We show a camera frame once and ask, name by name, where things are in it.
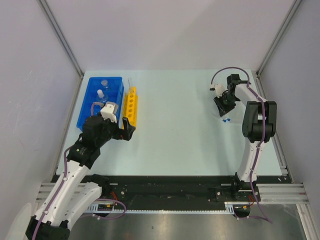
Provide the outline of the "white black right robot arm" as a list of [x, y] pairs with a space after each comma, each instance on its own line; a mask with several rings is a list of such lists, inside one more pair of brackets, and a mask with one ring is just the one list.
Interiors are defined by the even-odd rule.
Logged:
[[226, 81], [226, 87], [212, 84], [210, 90], [216, 93], [213, 100], [220, 117], [235, 109], [237, 102], [245, 106], [241, 127], [245, 146], [241, 164], [230, 186], [217, 187], [215, 199], [218, 202], [259, 201], [260, 194], [256, 186], [258, 164], [264, 147], [276, 133], [277, 103], [260, 96], [249, 81], [241, 80], [238, 74], [229, 75]]

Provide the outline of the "small clear glass flask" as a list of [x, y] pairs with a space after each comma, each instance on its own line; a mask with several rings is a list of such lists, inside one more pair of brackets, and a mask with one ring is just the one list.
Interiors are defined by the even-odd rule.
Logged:
[[109, 88], [109, 84], [108, 84], [108, 80], [107, 79], [103, 79], [100, 84], [105, 88], [108, 89]]

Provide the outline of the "blue divided plastic bin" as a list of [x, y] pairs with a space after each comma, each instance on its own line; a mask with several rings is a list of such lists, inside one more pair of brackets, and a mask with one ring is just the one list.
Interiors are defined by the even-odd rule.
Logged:
[[113, 102], [118, 105], [115, 116], [120, 118], [124, 95], [123, 78], [120, 76], [94, 76], [88, 80], [81, 110], [76, 126], [82, 131], [86, 118], [90, 117], [94, 102], [105, 104]]

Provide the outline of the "yellow test tube rack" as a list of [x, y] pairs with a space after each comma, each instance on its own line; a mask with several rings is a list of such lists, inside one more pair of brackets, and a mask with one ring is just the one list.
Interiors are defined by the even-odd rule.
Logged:
[[135, 86], [129, 88], [128, 92], [125, 93], [122, 116], [128, 118], [130, 125], [137, 126], [138, 117], [138, 95]]

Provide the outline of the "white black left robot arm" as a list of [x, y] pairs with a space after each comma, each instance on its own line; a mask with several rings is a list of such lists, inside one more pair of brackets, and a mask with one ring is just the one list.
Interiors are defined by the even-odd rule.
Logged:
[[135, 131], [128, 118], [122, 118], [123, 127], [101, 115], [88, 117], [77, 141], [64, 154], [64, 170], [46, 200], [30, 218], [25, 235], [29, 240], [67, 240], [84, 211], [96, 200], [110, 196], [107, 177], [94, 174], [83, 190], [76, 188], [101, 154], [108, 141], [129, 141]]

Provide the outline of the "glass flask with white stopper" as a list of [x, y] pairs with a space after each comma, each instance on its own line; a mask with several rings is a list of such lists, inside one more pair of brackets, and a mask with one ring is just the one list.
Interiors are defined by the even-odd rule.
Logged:
[[108, 101], [108, 95], [102, 89], [98, 89], [96, 93], [97, 102], [105, 104]]

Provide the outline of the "clear glass test tube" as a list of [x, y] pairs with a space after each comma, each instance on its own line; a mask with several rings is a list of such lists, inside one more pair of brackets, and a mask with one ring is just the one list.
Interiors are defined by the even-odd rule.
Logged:
[[133, 92], [133, 86], [132, 86], [132, 78], [131, 77], [129, 77], [128, 79], [127, 79], [127, 81], [128, 81], [128, 92], [131, 94], [132, 92]]

